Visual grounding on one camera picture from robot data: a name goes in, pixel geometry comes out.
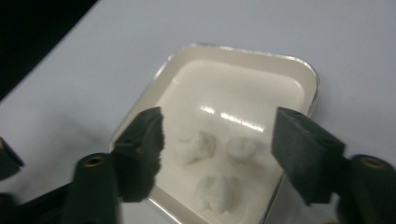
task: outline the white lump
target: white lump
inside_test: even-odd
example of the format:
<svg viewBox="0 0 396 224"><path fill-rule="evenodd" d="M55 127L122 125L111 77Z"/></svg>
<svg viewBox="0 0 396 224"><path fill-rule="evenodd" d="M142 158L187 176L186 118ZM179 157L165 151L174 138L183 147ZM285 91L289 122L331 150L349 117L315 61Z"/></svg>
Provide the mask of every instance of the white lump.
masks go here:
<svg viewBox="0 0 396 224"><path fill-rule="evenodd" d="M189 164L196 159L211 157L215 148L214 139L199 131L192 139L178 140L175 146L175 160Z"/></svg>
<svg viewBox="0 0 396 224"><path fill-rule="evenodd" d="M195 201L199 210L210 209L222 214L230 207L233 191L225 176L206 176L195 189Z"/></svg>
<svg viewBox="0 0 396 224"><path fill-rule="evenodd" d="M228 155L237 162L247 162L251 160L257 150L253 140L246 137L231 139L226 146Z"/></svg>

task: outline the white table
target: white table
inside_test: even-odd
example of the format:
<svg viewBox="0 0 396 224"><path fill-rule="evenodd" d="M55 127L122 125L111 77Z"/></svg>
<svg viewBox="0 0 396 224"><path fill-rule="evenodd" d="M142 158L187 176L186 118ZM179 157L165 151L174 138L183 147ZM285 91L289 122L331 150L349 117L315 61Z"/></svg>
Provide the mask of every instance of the white table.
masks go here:
<svg viewBox="0 0 396 224"><path fill-rule="evenodd" d="M107 150L168 55L194 42L309 62L321 80L313 120L348 144L347 156L396 165L395 11L386 0L101 0L1 102L0 135L26 166L0 191L26 202L70 181L80 158ZM323 223L332 207L282 214ZM122 210L125 223L170 223L149 203Z"/></svg>

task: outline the dark background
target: dark background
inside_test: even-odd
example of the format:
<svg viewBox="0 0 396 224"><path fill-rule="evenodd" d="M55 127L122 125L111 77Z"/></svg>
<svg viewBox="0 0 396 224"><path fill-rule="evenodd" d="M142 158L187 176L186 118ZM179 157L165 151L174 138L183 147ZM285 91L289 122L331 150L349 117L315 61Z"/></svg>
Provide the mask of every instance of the dark background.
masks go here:
<svg viewBox="0 0 396 224"><path fill-rule="evenodd" d="M97 0L0 0L0 101Z"/></svg>

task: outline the white tray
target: white tray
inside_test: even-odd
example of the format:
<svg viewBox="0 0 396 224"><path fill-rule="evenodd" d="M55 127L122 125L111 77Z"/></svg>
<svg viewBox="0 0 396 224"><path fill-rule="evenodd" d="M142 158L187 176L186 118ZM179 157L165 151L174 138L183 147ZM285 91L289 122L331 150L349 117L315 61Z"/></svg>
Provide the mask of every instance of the white tray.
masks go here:
<svg viewBox="0 0 396 224"><path fill-rule="evenodd" d="M191 45L169 57L112 143L137 113L161 106L163 167L150 199L180 223L260 223L282 176L270 146L276 108L283 106L309 115L318 85L312 67L294 57ZM216 137L214 155L184 166L175 162L176 141L191 138L199 130ZM252 138L260 146L247 164L232 162L224 151L228 140L240 136ZM198 211L194 190L206 175L229 178L233 205L227 212Z"/></svg>

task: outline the brass screw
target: brass screw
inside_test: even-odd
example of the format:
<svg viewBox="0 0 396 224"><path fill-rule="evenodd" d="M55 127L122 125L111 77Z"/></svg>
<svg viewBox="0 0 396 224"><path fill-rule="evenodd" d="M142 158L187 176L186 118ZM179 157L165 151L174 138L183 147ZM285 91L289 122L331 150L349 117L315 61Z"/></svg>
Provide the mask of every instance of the brass screw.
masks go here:
<svg viewBox="0 0 396 224"><path fill-rule="evenodd" d="M84 162L85 167L93 167L102 164L105 161L103 157L92 157Z"/></svg>
<svg viewBox="0 0 396 224"><path fill-rule="evenodd" d="M385 169L385 164L382 161L373 159L373 158L361 158L361 162L366 165L369 166L371 168L375 168L375 169Z"/></svg>

